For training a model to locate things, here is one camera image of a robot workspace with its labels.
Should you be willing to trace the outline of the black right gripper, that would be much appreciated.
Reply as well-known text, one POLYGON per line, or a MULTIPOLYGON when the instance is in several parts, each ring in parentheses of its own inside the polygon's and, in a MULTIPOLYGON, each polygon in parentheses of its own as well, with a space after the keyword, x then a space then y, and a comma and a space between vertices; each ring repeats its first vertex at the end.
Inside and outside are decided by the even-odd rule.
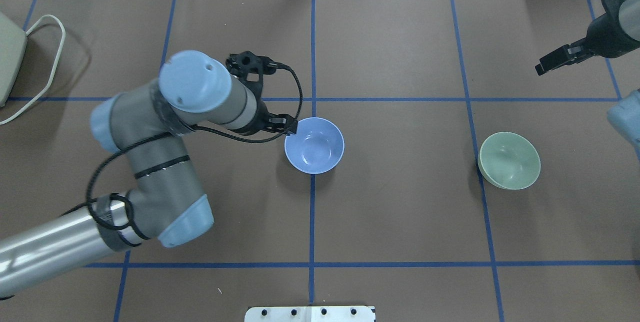
POLYGON ((587 28, 581 45, 564 45, 544 55, 535 66, 538 76, 590 57, 617 58, 632 51, 632 39, 610 14, 596 18, 587 28))

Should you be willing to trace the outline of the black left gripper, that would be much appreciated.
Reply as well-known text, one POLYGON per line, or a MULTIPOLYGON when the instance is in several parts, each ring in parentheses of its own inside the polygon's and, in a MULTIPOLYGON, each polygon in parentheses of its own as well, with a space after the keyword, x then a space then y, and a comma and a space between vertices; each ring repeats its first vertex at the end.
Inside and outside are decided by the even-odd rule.
POLYGON ((250 117, 245 126, 245 135, 262 131, 268 122, 268 132, 288 135, 297 134, 298 119, 289 114, 269 114, 265 102, 256 97, 247 99, 245 112, 250 117))

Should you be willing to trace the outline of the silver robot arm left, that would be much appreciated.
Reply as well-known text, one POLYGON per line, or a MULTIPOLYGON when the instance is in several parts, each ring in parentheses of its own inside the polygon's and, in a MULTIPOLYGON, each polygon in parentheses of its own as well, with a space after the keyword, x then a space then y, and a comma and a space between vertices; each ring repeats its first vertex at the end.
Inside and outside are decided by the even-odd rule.
POLYGON ((183 137, 209 132, 244 143, 297 132, 299 113, 273 114, 264 77, 292 67, 250 51, 224 63, 201 51, 172 55, 158 77, 102 102, 90 116, 94 139, 110 157, 94 170, 83 202, 53 221, 1 244, 1 298, 157 238, 176 247, 214 224, 210 202, 183 137))

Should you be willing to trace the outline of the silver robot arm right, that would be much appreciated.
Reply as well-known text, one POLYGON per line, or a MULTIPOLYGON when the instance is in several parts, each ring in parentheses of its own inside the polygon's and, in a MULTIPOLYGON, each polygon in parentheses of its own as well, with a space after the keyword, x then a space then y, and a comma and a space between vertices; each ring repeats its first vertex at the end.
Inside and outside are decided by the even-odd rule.
POLYGON ((606 113, 610 125, 636 152, 639 151, 639 0, 602 0, 602 14, 590 22, 586 35, 541 57, 535 71, 540 76, 588 58, 605 58, 611 82, 628 83, 628 94, 618 89, 617 103, 606 113))

